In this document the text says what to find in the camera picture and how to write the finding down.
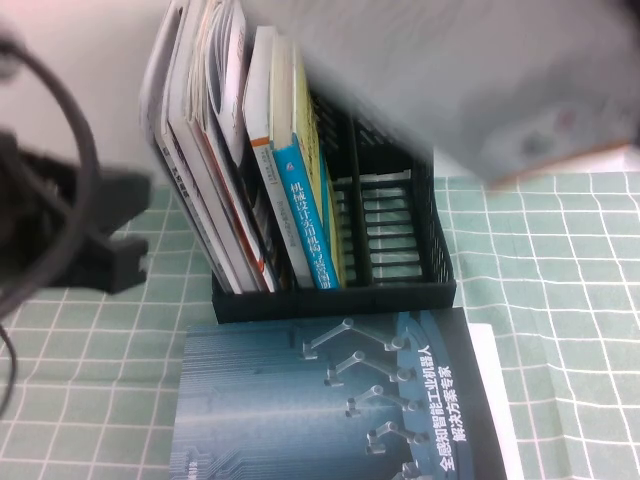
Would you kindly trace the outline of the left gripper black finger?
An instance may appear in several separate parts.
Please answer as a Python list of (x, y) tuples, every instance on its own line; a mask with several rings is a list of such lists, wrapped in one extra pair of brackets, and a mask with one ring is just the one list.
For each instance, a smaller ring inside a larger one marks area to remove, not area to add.
[(115, 295), (146, 282), (143, 260), (148, 241), (139, 237), (112, 240), (89, 235), (61, 275), (55, 288), (83, 288)]
[(112, 234), (151, 203), (152, 181), (145, 173), (127, 169), (103, 169), (92, 221), (98, 231)]

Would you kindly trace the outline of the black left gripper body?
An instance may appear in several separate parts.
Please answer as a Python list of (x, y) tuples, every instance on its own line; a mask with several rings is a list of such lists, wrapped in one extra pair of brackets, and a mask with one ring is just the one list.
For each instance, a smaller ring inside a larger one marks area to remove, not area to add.
[(83, 284), (95, 204), (95, 158), (74, 166), (1, 132), (1, 298)]

